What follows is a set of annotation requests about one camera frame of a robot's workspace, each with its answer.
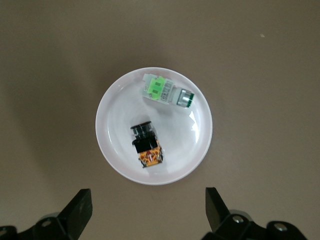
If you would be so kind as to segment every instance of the metal screw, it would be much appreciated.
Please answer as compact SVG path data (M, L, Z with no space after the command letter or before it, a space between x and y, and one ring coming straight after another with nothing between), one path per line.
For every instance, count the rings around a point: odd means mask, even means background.
M49 226L51 224L51 221L50 220L47 220L47 221L44 221L42 224L41 224L41 226L42 227L46 227L46 226Z
M288 228L280 222L275 223L274 226L276 229L278 229L281 232L285 232L288 230Z
M3 228L2 230L0 230L0 237L5 235L6 233L7 233L7 230Z
M240 217L239 215L233 216L233 221L235 221L237 224L241 224L244 222L244 220L242 219L242 217Z

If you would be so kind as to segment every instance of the white bowl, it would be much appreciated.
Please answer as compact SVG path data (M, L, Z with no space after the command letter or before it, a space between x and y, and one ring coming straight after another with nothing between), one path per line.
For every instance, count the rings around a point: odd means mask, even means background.
M194 93L190 108L142 97L144 74L163 76ZM163 149L163 163L142 167L130 127L152 121ZM103 95L95 119L96 138L105 159L121 175L146 185L164 185L190 174L205 157L213 133L209 105L199 88L182 74L161 67L131 71Z

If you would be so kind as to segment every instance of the green label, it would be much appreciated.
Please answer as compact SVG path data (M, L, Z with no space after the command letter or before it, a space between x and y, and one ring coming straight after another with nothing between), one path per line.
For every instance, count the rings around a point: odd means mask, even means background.
M151 99L158 100L160 98L161 93L164 89L165 82L166 80L162 76L151 79L149 88L147 90L147 93L149 94Z

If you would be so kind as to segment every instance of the gray table surface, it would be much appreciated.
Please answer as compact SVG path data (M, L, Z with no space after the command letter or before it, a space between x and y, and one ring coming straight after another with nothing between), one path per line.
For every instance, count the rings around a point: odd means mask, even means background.
M0 226L22 231L91 188L80 239L200 239L205 187L266 225L320 236L319 1L1 1ZM205 95L213 139L187 177L132 182L104 159L104 92L143 67Z

